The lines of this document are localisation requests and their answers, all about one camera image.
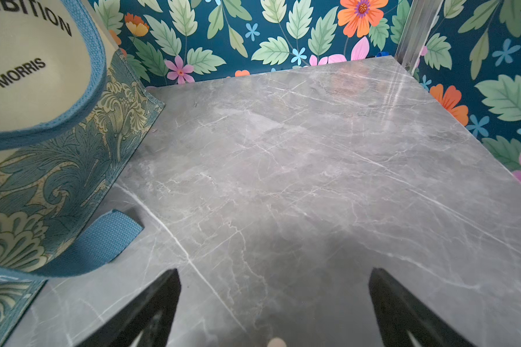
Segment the cream floral canvas tote bag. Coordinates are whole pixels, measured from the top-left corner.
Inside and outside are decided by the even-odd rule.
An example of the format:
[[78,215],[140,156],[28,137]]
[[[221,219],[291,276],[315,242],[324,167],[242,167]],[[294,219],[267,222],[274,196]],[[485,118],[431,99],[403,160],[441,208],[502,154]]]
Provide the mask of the cream floral canvas tote bag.
[[125,22],[119,1],[0,1],[0,346],[46,280],[141,232],[120,211],[91,221],[164,108]]

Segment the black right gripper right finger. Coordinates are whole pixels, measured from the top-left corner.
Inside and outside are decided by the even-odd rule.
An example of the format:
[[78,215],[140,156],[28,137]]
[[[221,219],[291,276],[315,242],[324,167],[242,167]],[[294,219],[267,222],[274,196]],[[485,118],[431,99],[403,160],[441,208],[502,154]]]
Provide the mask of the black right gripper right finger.
[[472,346],[383,268],[370,273],[369,292],[385,346]]

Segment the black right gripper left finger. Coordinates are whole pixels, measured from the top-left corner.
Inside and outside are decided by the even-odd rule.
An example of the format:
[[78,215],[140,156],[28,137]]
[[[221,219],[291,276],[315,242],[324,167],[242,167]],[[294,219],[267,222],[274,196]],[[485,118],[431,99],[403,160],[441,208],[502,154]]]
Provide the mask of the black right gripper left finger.
[[167,270],[79,345],[166,346],[181,289],[178,270]]

